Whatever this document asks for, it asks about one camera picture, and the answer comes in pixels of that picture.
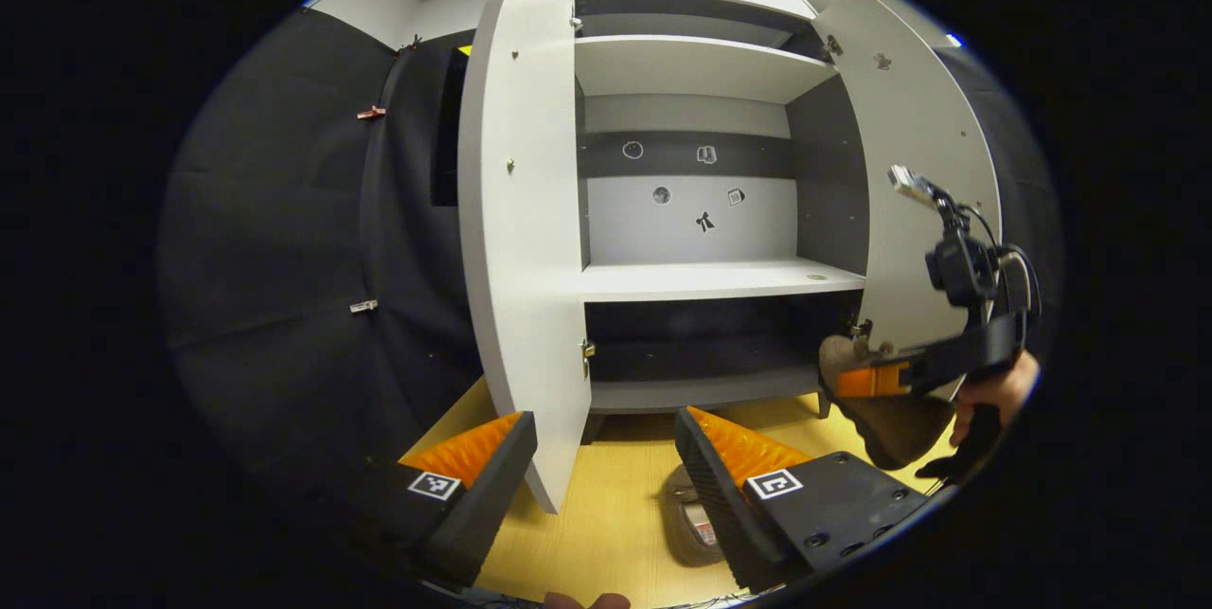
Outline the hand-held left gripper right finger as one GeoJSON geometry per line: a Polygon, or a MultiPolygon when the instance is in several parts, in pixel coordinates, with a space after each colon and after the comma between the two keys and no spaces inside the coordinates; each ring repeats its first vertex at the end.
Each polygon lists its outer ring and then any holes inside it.
{"type": "Polygon", "coordinates": [[[734,582],[751,593],[836,575],[928,501],[848,451],[807,457],[697,406],[678,410],[674,442],[734,582]]]}

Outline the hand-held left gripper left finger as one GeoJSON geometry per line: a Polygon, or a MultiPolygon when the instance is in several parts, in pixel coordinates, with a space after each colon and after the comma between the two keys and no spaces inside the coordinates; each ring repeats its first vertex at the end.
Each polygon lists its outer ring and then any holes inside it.
{"type": "Polygon", "coordinates": [[[471,587],[536,448],[533,412],[511,412],[372,472],[368,560],[446,590],[471,587]]]}

